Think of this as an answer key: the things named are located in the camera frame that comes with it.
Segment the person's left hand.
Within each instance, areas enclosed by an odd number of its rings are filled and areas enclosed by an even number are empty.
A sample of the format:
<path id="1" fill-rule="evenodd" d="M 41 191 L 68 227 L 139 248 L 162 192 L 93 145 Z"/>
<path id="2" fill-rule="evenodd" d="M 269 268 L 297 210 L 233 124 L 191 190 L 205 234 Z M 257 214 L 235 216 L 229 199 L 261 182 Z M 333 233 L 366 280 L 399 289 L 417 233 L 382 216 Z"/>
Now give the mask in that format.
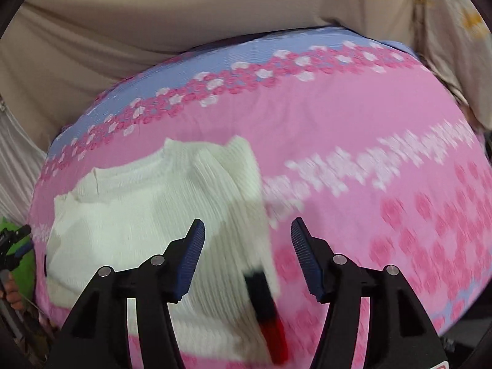
<path id="1" fill-rule="evenodd" d="M 15 311 L 22 312 L 25 309 L 22 295 L 12 274 L 8 275 L 7 282 L 4 284 L 4 291 L 1 292 L 1 299 L 5 300 Z"/>

